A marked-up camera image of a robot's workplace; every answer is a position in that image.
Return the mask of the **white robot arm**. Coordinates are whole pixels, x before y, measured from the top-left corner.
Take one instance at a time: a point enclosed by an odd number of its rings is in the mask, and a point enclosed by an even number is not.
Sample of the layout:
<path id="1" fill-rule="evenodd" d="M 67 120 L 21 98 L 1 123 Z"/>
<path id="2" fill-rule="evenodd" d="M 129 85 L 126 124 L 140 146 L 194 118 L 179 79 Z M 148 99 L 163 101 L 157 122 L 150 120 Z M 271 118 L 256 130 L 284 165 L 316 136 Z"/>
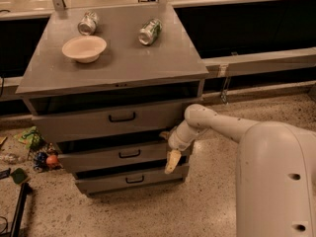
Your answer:
<path id="1" fill-rule="evenodd" d="M 172 173 L 181 153 L 210 129 L 238 144 L 236 237 L 316 237 L 316 132 L 193 104 L 179 125 L 160 133 L 170 148 L 165 172 Z"/>

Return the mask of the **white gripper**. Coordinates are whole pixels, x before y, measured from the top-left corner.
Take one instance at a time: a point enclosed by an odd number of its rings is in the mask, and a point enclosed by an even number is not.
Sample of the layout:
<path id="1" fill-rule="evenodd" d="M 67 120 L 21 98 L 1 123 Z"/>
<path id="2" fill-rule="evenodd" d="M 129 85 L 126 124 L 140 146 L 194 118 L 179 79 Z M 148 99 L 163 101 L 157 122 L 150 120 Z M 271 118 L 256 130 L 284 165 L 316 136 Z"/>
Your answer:
<path id="1" fill-rule="evenodd" d="M 180 159 L 181 152 L 185 151 L 192 142 L 198 137 L 198 130 L 190 126 L 186 121 L 182 121 L 178 126 L 171 131 L 162 131 L 160 137 L 167 140 L 171 150 L 167 153 L 167 163 L 165 173 L 171 174 L 176 169 Z"/>

